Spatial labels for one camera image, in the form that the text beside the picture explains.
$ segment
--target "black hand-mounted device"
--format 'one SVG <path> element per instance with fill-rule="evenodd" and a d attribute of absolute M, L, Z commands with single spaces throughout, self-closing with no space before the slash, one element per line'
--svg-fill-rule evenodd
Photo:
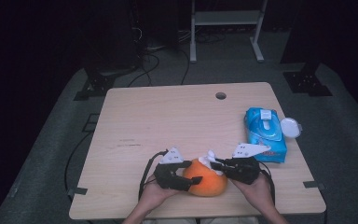
<path fill-rule="evenodd" d="M 191 161 L 185 161 L 178 149 L 173 147 L 170 150 L 165 150 L 157 153 L 152 159 L 149 160 L 146 165 L 144 176 L 142 177 L 141 184 L 139 186 L 139 195 L 138 199 L 141 198 L 142 192 L 144 191 L 145 180 L 147 174 L 150 170 L 150 167 L 154 159 L 162 155 L 163 158 L 159 161 L 154 172 L 156 181 L 162 189 L 178 189 L 183 191 L 188 191 L 192 185 L 198 185 L 202 176 L 195 176 L 191 179 L 179 176 L 176 174 L 176 171 L 179 168 L 187 168 L 191 165 Z"/>
<path fill-rule="evenodd" d="M 232 154 L 232 159 L 217 159 L 210 150 L 208 152 L 208 160 L 211 163 L 212 169 L 223 172 L 227 178 L 247 185 L 251 185 L 262 173 L 268 179 L 272 200 L 275 203 L 275 186 L 272 181 L 271 172 L 266 164 L 257 161 L 254 157 L 254 155 L 268 150 L 270 150 L 268 146 L 241 143 L 237 145 Z M 260 163 L 267 168 L 268 172 L 260 168 Z"/>

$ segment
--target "black metal base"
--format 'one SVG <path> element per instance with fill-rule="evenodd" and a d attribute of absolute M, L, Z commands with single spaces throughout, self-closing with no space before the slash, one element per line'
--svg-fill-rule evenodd
<path fill-rule="evenodd" d="M 332 96 L 330 90 L 322 85 L 315 74 L 303 71 L 284 72 L 284 77 L 294 93 L 307 93 L 309 96 Z"/>

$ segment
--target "open lid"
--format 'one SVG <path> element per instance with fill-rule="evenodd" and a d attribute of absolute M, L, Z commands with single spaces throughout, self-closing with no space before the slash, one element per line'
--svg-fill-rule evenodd
<path fill-rule="evenodd" d="M 297 138 L 301 135 L 302 127 L 295 119 L 282 119 L 281 128 L 284 136 L 289 138 Z"/>

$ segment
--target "person's right hand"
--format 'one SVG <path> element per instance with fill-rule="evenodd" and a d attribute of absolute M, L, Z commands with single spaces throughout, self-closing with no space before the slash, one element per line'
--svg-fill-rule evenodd
<path fill-rule="evenodd" d="M 258 178 L 251 185 L 233 179 L 231 179 L 231 182 L 242 192 L 246 200 L 270 223 L 288 223 L 275 208 L 270 193 L 269 181 L 263 174 L 259 174 Z"/>

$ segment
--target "orange fruit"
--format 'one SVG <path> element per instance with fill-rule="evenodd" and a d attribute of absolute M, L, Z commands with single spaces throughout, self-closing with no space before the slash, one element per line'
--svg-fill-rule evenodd
<path fill-rule="evenodd" d="M 183 177 L 191 179 L 202 176 L 198 185 L 192 185 L 188 192 L 203 197 L 213 197 L 222 194 L 227 187 L 225 175 L 218 175 L 214 170 L 205 166 L 199 159 L 194 159 L 191 165 L 183 171 Z"/>

